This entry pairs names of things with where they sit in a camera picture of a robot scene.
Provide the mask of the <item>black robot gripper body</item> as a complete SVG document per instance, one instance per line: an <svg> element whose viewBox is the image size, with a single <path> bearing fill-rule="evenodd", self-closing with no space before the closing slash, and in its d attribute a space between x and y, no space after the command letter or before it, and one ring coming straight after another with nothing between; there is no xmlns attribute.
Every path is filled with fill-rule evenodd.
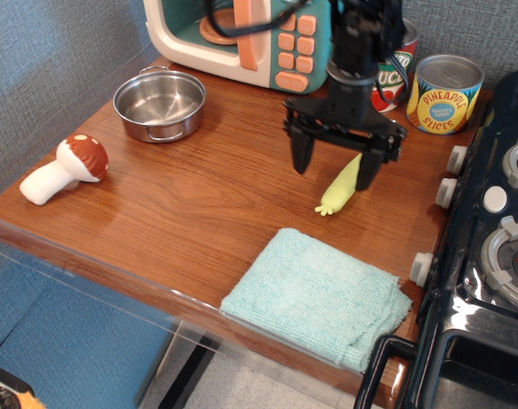
<svg viewBox="0 0 518 409"><path fill-rule="evenodd" d="M356 76L330 63L327 94L298 96L285 101L284 127L341 147L375 153L383 163L399 159L406 129L378 112L371 103L372 85L378 70Z"/></svg>

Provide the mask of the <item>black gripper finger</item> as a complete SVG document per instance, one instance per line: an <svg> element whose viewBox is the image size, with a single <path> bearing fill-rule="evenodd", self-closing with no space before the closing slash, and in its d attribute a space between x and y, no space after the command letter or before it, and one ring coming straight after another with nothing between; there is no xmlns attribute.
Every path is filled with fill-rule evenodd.
<svg viewBox="0 0 518 409"><path fill-rule="evenodd" d="M369 152L362 153L356 182L357 191L366 190L371 185L382 163L383 159L380 155Z"/></svg>
<svg viewBox="0 0 518 409"><path fill-rule="evenodd" d="M312 158L314 138L301 130L293 130L290 138L293 168L298 174L302 175Z"/></svg>

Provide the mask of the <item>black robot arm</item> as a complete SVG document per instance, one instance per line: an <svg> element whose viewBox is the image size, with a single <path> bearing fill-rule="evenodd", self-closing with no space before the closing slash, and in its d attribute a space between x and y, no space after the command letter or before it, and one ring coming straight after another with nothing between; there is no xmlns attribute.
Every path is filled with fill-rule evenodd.
<svg viewBox="0 0 518 409"><path fill-rule="evenodd" d="M285 102L285 130L294 169L303 173L316 141L358 151L356 188L366 190L380 166L400 156L406 129L372 105L379 65L394 59L406 27L399 1L345 1L331 6L331 59L327 94Z"/></svg>

